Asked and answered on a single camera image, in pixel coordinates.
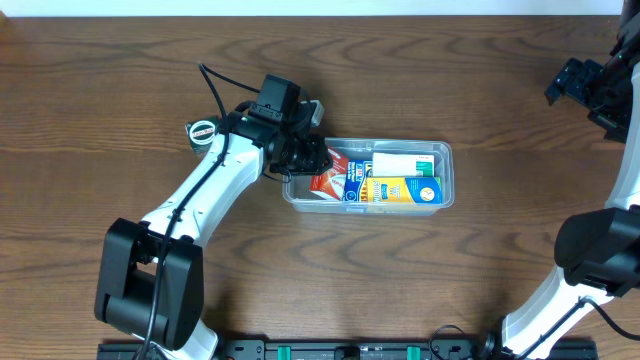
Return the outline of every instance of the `container filled with boxes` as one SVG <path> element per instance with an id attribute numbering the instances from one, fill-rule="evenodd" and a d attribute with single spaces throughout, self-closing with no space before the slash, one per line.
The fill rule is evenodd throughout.
<path id="1" fill-rule="evenodd" d="M 451 147 L 440 141 L 327 138 L 333 168 L 294 176 L 284 198 L 302 212 L 434 214 L 455 199 Z"/>

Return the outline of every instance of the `plastic bin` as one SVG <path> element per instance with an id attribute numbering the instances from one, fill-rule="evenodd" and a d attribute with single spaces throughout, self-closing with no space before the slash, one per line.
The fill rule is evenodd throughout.
<path id="1" fill-rule="evenodd" d="M 447 208 L 455 199 L 453 155 L 449 144 L 441 141 L 327 138 L 326 144 L 351 160 L 371 160 L 374 152 L 387 154 L 425 154 L 434 156 L 435 175 L 442 184 L 442 204 L 359 203 L 331 201 L 309 191 L 311 176 L 294 176 L 285 183 L 282 194 L 297 211 L 335 214 L 389 214 L 430 216 Z"/>

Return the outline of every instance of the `white backdrop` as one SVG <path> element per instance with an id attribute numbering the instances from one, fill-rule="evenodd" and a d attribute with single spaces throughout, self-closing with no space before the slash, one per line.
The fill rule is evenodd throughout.
<path id="1" fill-rule="evenodd" d="M 623 0 L 0 0 L 7 16 L 620 15 Z"/>

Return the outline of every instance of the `wooden table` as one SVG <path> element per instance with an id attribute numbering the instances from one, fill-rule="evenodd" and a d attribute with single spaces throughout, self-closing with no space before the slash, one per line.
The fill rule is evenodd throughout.
<path id="1" fill-rule="evenodd" d="M 9 19 L 0 30 L 0 357 L 95 356 L 102 241 L 196 166 L 187 121 L 216 114 L 202 61 L 322 101 L 327 135 L 443 140 L 456 202 L 431 218 L 297 213 L 261 179 L 206 249 L 205 322 L 272 338 L 483 333 L 553 266 L 570 215 L 602 208 L 623 147 L 543 91 L 606 61 L 613 17 Z M 253 94 L 219 84 L 227 107 Z M 640 295 L 606 310 L 640 329 Z M 603 359 L 640 346 L 595 314 Z"/>

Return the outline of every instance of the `brown tabletop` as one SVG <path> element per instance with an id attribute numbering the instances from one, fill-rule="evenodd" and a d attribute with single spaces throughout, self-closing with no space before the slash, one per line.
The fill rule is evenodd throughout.
<path id="1" fill-rule="evenodd" d="M 187 121 L 218 112 L 196 63 L 294 80 L 339 137 L 442 140 L 456 201 L 430 218 L 297 213 L 268 179 L 205 254 L 209 327 L 271 338 L 483 333 L 551 270 L 570 215 L 602 208 L 622 145 L 543 92 L 570 57 L 603 62 L 616 17 L 9 19 L 0 28 L 0 357 L 95 357 L 102 241 L 197 165 Z M 227 108 L 254 94 L 220 83 Z M 640 295 L 605 309 L 640 329 Z M 640 346 L 595 313 L 604 359 Z"/>

